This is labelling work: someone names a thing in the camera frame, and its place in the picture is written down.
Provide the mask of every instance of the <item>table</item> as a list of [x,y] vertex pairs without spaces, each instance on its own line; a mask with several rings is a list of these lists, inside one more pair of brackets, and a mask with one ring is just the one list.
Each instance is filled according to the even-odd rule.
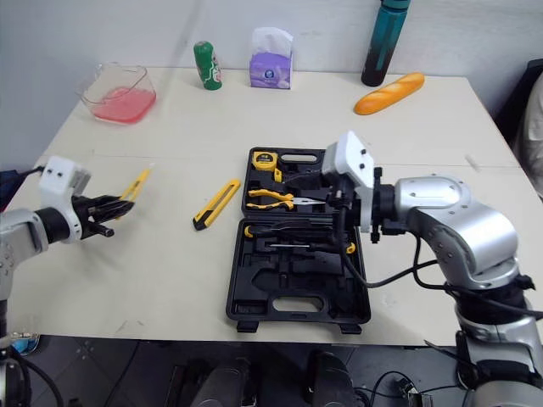
[[[169,340],[284,341],[421,345],[454,344],[453,301],[410,278],[370,290],[372,319],[360,336],[335,325],[263,322],[236,332],[225,307],[238,222],[238,192],[211,228],[192,218],[231,178],[244,178],[254,146],[325,148],[351,129],[367,144],[384,182],[440,173],[464,180],[477,199],[518,229],[521,271],[538,287],[543,208],[465,78],[428,77],[409,98],[370,116],[352,112],[369,91],[357,74],[295,72],[290,91],[254,89],[246,71],[225,70],[220,91],[202,89],[195,70],[149,69],[153,109],[136,125],[98,122],[81,104],[38,162],[52,154],[92,172],[85,195],[120,193],[142,169],[153,173],[132,212],[114,221],[115,237],[55,244],[16,271],[9,301],[11,330],[89,337]],[[388,75],[385,82],[397,75]],[[10,208],[37,209],[37,177]],[[362,236],[367,279],[412,262],[414,239]],[[432,258],[424,246],[421,261]],[[443,282],[434,266],[422,272]],[[527,293],[537,309],[543,298]]]

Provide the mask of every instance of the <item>tissue box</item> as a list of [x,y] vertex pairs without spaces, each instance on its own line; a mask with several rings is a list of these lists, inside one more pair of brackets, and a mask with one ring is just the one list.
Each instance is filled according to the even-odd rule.
[[257,53],[249,63],[252,87],[290,89],[292,54],[290,58],[276,53]]
[[275,27],[253,32],[253,56],[249,62],[252,87],[290,89],[292,78],[292,36]]

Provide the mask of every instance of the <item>teal water bottle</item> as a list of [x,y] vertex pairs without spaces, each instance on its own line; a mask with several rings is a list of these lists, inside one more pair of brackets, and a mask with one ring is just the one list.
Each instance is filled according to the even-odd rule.
[[381,8],[373,27],[370,49],[362,71],[362,82],[368,86],[379,86],[389,69],[392,54],[400,38],[401,27],[411,0],[382,0]]

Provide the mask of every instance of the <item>wire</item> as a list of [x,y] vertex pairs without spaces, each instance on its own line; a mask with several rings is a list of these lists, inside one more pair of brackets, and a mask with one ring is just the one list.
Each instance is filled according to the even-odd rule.
[[378,288],[378,287],[386,286],[387,284],[390,284],[391,282],[395,282],[396,280],[401,279],[401,277],[407,276],[416,270],[423,269],[424,267],[428,267],[430,265],[437,265],[438,263],[437,260],[430,260],[430,261],[421,263],[420,265],[419,264],[417,264],[416,266],[414,265],[413,267],[410,267],[409,269],[406,269],[397,274],[394,274],[393,276],[389,278],[385,278],[384,280],[381,280],[380,282],[368,282],[364,277],[362,277],[362,275],[354,267],[354,265],[349,259],[349,256],[347,256],[347,253],[346,253],[345,241],[343,239],[346,212],[347,212],[347,208],[341,208],[339,210],[338,221],[336,223],[335,236],[339,245],[339,255],[341,256],[342,263],[347,266],[347,269],[356,278],[356,280],[358,280],[358,282],[362,286],[366,288]]
[[467,396],[471,393],[471,390],[466,390],[466,394],[464,394],[464,400],[462,400],[462,407],[466,406],[467,402]]
[[364,393],[355,390],[355,394],[358,396],[358,401],[364,404],[364,407],[370,407],[370,399]]
[[499,308],[499,309],[503,309],[504,311],[507,311],[507,312],[511,312],[512,314],[517,314],[517,315],[529,315],[529,316],[533,316],[536,320],[540,320],[540,319],[543,319],[543,311],[534,311],[532,309],[522,309],[522,308],[518,308],[518,307],[513,307],[511,305],[507,305],[507,304],[502,304],[498,301],[495,301],[493,299],[489,299],[489,298],[485,298],[484,296],[482,296],[481,294],[478,294],[478,293],[475,293],[465,287],[460,287],[460,286],[453,286],[453,285],[450,285],[450,284],[444,284],[444,285],[437,285],[437,284],[427,284],[426,282],[423,282],[419,276],[418,276],[418,256],[420,255],[420,252],[421,252],[421,238],[417,235],[413,235],[416,239],[417,239],[417,246],[415,247],[415,256],[413,258],[413,277],[415,278],[415,282],[417,282],[417,284],[422,287],[422,288],[426,288],[428,290],[441,290],[441,291],[445,291],[445,292],[455,292],[455,293],[461,293],[461,294],[464,294],[470,298],[475,298],[477,299],[478,301],[480,301],[481,303],[485,303],[485,304],[488,304],[488,305],[492,305],[496,308]]
[[17,174],[16,176],[10,176],[7,180],[0,179],[0,185],[6,185],[10,182],[22,180],[24,181],[27,176],[30,174],[34,174],[35,172],[43,172],[45,170],[45,167],[43,165],[38,165],[34,170],[29,170],[25,172],[21,172],[20,174]]
[[28,366],[25,363],[25,360],[20,355],[19,351],[13,346],[10,349],[11,357],[19,362],[21,372],[23,374],[23,384],[25,386],[25,398],[23,400],[24,406],[30,406],[32,401],[32,390],[31,390],[31,375],[28,371]]
[[383,381],[383,379],[388,376],[388,375],[399,375],[399,376],[402,376],[404,379],[406,379],[413,387],[415,387],[415,383],[413,383],[413,380],[411,380],[407,375],[405,375],[404,373],[402,373],[401,371],[386,371],[384,372],[381,377],[379,377],[379,379],[377,379],[377,381],[375,382],[375,386],[373,386],[373,389],[372,389],[372,398],[370,399],[370,405],[369,407],[373,407],[373,403],[375,402],[375,396],[376,396],[376,392],[377,392],[377,389],[379,388],[379,385],[381,384],[381,382]]
[[364,391],[364,392],[368,392],[368,393],[375,393],[377,394],[377,396],[380,396],[380,397],[385,397],[386,399],[403,399],[404,397],[403,396],[399,396],[399,395],[393,395],[393,394],[384,394],[384,393],[380,393],[380,392],[374,392],[373,390],[371,390],[371,388],[366,388],[366,387],[355,387],[355,393],[356,394],[360,394],[360,391]]
[[64,407],[64,401],[62,400],[62,395],[60,395],[59,388],[57,387],[56,384],[54,384],[53,379],[51,377],[49,377],[48,374],[45,371],[43,371],[38,366],[34,365],[28,359],[22,359],[22,360],[23,360],[24,365],[28,366],[28,368],[31,371],[34,371],[49,386],[49,388],[53,392],[53,396],[54,396],[55,400],[57,400],[57,407]]
[[126,366],[123,369],[122,373],[120,374],[119,378],[117,379],[117,382],[115,382],[115,385],[109,392],[108,398],[106,398],[104,407],[109,407],[111,402],[113,401],[114,396],[116,395],[117,391],[119,390],[120,384],[122,383],[122,379],[125,378],[126,373],[128,372],[128,369],[130,368],[132,361],[134,360],[134,357],[136,356],[137,349],[139,348],[140,341],[136,342],[136,346],[134,347],[134,350],[132,350],[132,354],[130,355],[130,358],[126,362]]
[[422,390],[419,393],[420,394],[425,394],[425,393],[430,393],[430,392],[437,392],[438,390],[445,390],[446,388],[462,388],[462,387],[459,386],[458,384],[451,384],[449,386],[439,386],[439,387],[427,388],[426,390]]

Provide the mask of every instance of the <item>yellow utility knife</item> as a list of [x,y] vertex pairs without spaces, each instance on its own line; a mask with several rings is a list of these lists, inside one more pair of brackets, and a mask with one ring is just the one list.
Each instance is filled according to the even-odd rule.
[[236,191],[239,189],[241,182],[239,180],[229,181],[211,200],[194,216],[194,228],[201,231],[211,225],[213,220],[220,214],[222,209],[227,206],[228,202]]
[[139,177],[122,193],[119,199],[134,202],[142,191],[143,183],[147,180],[153,167],[154,164],[151,164],[147,169],[143,170]]

